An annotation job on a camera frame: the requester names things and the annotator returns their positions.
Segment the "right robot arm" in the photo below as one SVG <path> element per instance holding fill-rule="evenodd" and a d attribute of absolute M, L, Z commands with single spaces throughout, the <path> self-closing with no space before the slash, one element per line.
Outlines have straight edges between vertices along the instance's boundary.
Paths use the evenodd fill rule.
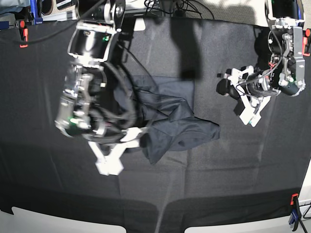
<path fill-rule="evenodd" d="M 82 136 L 99 144 L 139 141 L 148 127 L 136 127 L 137 114 L 125 80 L 110 62 L 121 33 L 126 2 L 80 0 L 74 33 L 67 50 L 73 58 L 65 76 L 56 128 L 67 137 Z M 109 72 L 125 95 L 125 111 L 116 114 L 100 105 Z"/>

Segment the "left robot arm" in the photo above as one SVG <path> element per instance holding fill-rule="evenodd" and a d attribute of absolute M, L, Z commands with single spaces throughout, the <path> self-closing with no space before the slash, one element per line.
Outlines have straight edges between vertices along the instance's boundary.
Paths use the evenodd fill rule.
<path fill-rule="evenodd" d="M 297 96 L 305 89 L 305 47 L 309 33 L 303 30 L 305 13 L 300 0 L 267 0 L 265 17 L 269 27 L 268 69 L 243 70 L 237 85 L 229 74 L 218 83 L 217 92 L 234 99 L 274 97 L 280 93 Z"/>

